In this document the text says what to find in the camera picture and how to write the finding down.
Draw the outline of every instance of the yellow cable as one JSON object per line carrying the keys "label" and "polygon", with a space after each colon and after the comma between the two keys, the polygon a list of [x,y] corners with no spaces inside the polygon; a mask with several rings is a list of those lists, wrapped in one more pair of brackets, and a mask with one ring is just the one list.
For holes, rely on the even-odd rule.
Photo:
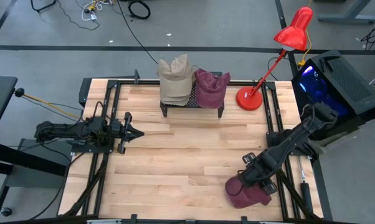
{"label": "yellow cable", "polygon": [[60,108],[58,108],[57,106],[52,105],[52,104],[46,102],[45,100],[41,100],[41,99],[39,99],[39,98],[36,98],[36,97],[34,97],[34,96],[30,96],[30,95],[27,95],[27,94],[24,94],[24,96],[27,97],[27,98],[30,98],[30,99],[32,99],[32,100],[35,100],[35,101],[41,102],[41,103],[45,103],[46,105],[48,105],[48,106],[50,106],[50,107],[52,107],[52,108],[54,108],[54,109],[57,109],[58,111],[62,112],[63,114],[66,114],[66,115],[68,115],[68,116],[70,116],[70,117],[77,118],[77,119],[80,118],[79,116],[75,116],[74,114],[70,114],[70,113],[68,113],[68,112],[66,112],[66,111],[64,111],[64,110],[62,110],[62,109],[60,109]]}
{"label": "yellow cable", "polygon": [[[312,0],[310,0],[310,2],[308,3],[308,7],[311,6],[311,3],[312,3]],[[312,49],[312,42],[311,42],[311,39],[310,39],[310,35],[308,33],[308,29],[305,29],[305,32],[306,32],[306,37],[308,38],[308,41],[310,42],[310,47],[308,48],[308,50],[306,50],[306,52],[302,56],[301,62],[297,63],[297,65],[301,66],[301,67],[304,66],[304,64],[305,64],[305,57],[306,57],[307,53]]]}

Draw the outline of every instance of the lamp base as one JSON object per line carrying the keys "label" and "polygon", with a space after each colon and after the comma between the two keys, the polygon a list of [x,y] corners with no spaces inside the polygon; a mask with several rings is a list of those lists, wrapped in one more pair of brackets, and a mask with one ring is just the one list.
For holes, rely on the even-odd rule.
{"label": "lamp base", "polygon": [[254,95],[250,96],[252,87],[243,87],[236,94],[236,102],[243,110],[256,110],[262,104],[262,94],[256,91]]}

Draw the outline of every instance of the lamp shade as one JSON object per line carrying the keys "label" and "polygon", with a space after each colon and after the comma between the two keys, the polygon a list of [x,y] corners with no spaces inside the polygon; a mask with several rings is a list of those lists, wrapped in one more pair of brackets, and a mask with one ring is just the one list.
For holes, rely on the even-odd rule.
{"label": "lamp shade", "polygon": [[299,9],[289,27],[282,29],[273,39],[283,45],[285,50],[305,50],[305,29],[311,21],[313,11],[309,7]]}

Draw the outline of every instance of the maroon cap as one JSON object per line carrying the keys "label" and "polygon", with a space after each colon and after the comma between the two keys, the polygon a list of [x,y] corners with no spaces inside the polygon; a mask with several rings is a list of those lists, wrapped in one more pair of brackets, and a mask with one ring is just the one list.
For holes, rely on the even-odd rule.
{"label": "maroon cap", "polygon": [[256,203],[268,205],[272,198],[267,195],[259,186],[243,187],[243,183],[234,176],[225,184],[226,194],[235,208],[245,208]]}
{"label": "maroon cap", "polygon": [[218,77],[201,68],[194,72],[196,77],[196,99],[202,108],[218,109],[224,103],[226,86],[230,82],[230,74]]}

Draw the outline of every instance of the desk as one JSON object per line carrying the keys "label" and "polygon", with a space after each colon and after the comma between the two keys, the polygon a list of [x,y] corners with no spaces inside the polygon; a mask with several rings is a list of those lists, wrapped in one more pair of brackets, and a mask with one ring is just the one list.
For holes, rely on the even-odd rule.
{"label": "desk", "polygon": [[[300,122],[292,85],[275,84],[284,127],[292,128]],[[97,101],[103,101],[106,85],[106,79],[92,80],[84,118],[92,116]],[[246,216],[249,220],[282,220],[277,193],[268,206],[256,204],[243,209],[234,208],[225,196],[226,180],[245,167],[241,157],[249,152],[258,154],[267,147],[264,107],[256,111],[240,109],[235,102],[239,88],[228,86],[221,119],[216,110],[187,108],[170,108],[164,118],[159,85],[122,85],[116,115],[122,119],[129,111],[134,128],[144,131],[145,136],[127,143],[124,155],[115,151],[110,155],[99,217],[130,218],[138,214],[139,219],[240,220]],[[273,105],[270,94],[268,98]],[[277,130],[273,106],[271,112]],[[66,212],[84,190],[91,160],[92,154],[85,154],[70,168],[59,214]],[[290,161],[295,187],[300,191],[298,158],[290,156]],[[302,162],[314,213],[322,217],[310,161],[302,157]],[[88,213],[93,212],[95,194],[96,190]],[[286,188],[285,195],[289,216],[293,217]]]}

